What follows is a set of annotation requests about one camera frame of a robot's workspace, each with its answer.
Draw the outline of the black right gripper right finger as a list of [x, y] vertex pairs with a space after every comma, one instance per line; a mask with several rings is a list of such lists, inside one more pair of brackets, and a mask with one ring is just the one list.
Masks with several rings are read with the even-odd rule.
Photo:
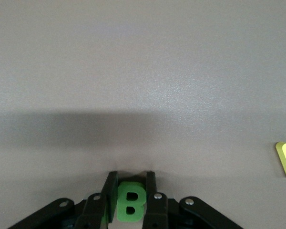
[[179, 202], [157, 190], [153, 171], [146, 173], [147, 209], [143, 229], [240, 229], [212, 206], [193, 196]]

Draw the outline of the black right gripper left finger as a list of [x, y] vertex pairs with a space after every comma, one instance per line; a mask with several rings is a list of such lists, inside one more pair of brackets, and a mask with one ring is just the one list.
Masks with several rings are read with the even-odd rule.
[[101, 192], [75, 204], [59, 198], [35, 211], [11, 229], [107, 229], [112, 223], [118, 197], [117, 172], [110, 172]]

